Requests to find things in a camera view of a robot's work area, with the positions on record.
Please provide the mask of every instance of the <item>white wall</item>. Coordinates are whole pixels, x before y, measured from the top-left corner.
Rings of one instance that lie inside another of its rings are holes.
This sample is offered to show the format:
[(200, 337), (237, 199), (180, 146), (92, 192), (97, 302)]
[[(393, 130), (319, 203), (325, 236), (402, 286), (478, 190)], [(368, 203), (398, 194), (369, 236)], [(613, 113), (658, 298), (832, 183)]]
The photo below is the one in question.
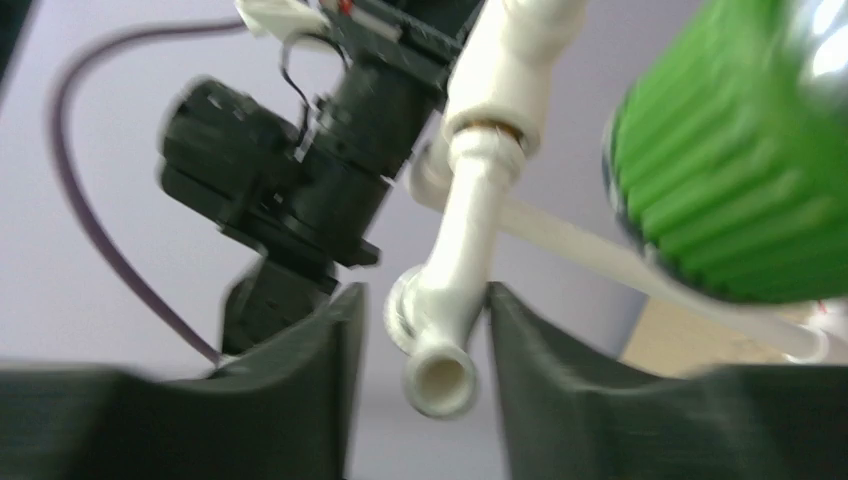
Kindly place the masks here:
[[(557, 69), (547, 143), (526, 170), (520, 197), (621, 241), (600, 179), (601, 130), (628, 84), (697, 3), (605, 0), (591, 6), (585, 35)], [(226, 0), (41, 2), (0, 111), (0, 357), (118, 363), (160, 376), (191, 375), (206, 366), (116, 280), (74, 224), (47, 158), (45, 96), (59, 64), (105, 32), (233, 14)], [(279, 78), (277, 60), (274, 41), (247, 35), (158, 44), (100, 68), (74, 104), (73, 145), (98, 214), (143, 276), (212, 342), (222, 294), (254, 254), (159, 191), (158, 132), (175, 96), (200, 73), (295, 118), (296, 97)], [(335, 59), (307, 54), (296, 54), (292, 68), (310, 94), (331, 88), (338, 73)], [(437, 226), (436, 214), (396, 190), (369, 235), (383, 250), (382, 265), (341, 277), (369, 282), (372, 292), (354, 479), (493, 479), (504, 471), (494, 460), (500, 447), (483, 336), (475, 341), (484, 367), (480, 405), (460, 422), (440, 424), (405, 405), (403, 357), (382, 329), (385, 294), (399, 274), (425, 260)], [(507, 237), (495, 277), (610, 354), (624, 346), (644, 301)]]

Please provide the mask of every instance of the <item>green ribbed object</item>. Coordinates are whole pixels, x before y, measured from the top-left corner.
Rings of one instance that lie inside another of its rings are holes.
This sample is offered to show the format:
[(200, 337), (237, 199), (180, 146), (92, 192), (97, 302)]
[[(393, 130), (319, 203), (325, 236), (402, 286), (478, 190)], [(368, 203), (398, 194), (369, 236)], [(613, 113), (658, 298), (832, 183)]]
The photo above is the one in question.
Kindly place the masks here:
[(788, 2), (709, 2), (616, 114), (626, 217), (695, 288), (742, 303), (848, 294), (848, 130), (799, 89)]

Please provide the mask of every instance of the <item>wire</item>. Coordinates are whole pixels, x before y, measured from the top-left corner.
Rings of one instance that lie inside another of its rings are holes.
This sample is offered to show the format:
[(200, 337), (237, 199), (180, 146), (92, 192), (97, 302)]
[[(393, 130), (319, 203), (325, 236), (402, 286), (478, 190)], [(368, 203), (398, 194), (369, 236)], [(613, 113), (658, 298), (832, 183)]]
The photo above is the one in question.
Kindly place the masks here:
[(123, 280), (133, 293), (144, 302), (174, 332), (192, 348), (218, 364), (221, 354), (200, 337), (192, 328), (165, 303), (164, 300), (141, 278), (124, 255), (112, 242), (104, 230), (97, 215), (80, 185), (71, 148), (68, 144), (68, 110), (73, 95), (81, 80), (99, 62), (114, 56), (130, 47), (152, 43), (158, 40), (177, 40), (196, 36), (223, 35), (246, 31), (241, 19), (209, 23), (190, 23), (171, 26), (152, 26), (127, 30), (115, 34), (78, 56), (60, 77), (57, 89), (53, 93), (49, 112), (49, 139), (53, 153), (53, 163), (59, 176), (62, 190), (71, 210), (88, 239)]
[(283, 80), (292, 87), (292, 89), (297, 93), (301, 100), (301, 113), (300, 113), (300, 131), (297, 133), (297, 140), (295, 141), (295, 145), (300, 145), (303, 143), (304, 138), (306, 137), (306, 132), (309, 130), (309, 120), (312, 113), (311, 102), (308, 98), (306, 98), (306, 94), (303, 93), (300, 87), (297, 86), (297, 83), (291, 78), (289, 75), (289, 61), (291, 59), (291, 52), (294, 49), (295, 45), (298, 41), (303, 40), (304, 38), (311, 38), (313, 40), (318, 40), (332, 48), (336, 53), (339, 54), (339, 58), (342, 60), (342, 66), (344, 70), (347, 71), (350, 69), (350, 65), (347, 62), (347, 57), (345, 56), (345, 52), (342, 49), (341, 45), (338, 42), (333, 40), (332, 38), (322, 35), (319, 33), (308, 33), (308, 32), (295, 32), (285, 38), (283, 41), (283, 53), (280, 57), (280, 74), (283, 76)]

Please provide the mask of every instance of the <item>purple cable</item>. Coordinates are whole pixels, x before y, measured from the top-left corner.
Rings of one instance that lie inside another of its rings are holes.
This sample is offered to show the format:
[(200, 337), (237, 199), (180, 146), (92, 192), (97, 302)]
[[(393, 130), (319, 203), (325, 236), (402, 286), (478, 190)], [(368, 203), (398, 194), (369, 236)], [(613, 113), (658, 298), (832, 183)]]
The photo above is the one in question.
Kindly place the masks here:
[(221, 354), (197, 334), (171, 307), (141, 278), (130, 265), (124, 255), (118, 250), (109, 234), (106, 233), (100, 221), (91, 208), (85, 193), (82, 191), (76, 171), (71, 149), (68, 145), (67, 117), (68, 105), (75, 88), (92, 67), (122, 50), (151, 43), (157, 40), (176, 40), (181, 37), (196, 37), (207, 35), (222, 35), (245, 31), (241, 19), (219, 21), (217, 23), (192, 23), (174, 26), (153, 26), (130, 30), (115, 35), (111, 39), (93, 46), (83, 55), (74, 60), (53, 94), (50, 103), (49, 136), (53, 162), (59, 175), (59, 180), (70, 203), (71, 209), (89, 240), (103, 256), (103, 259), (118, 274), (133, 293), (147, 305), (153, 313), (171, 327), (177, 335), (186, 341), (201, 355), (215, 365)]

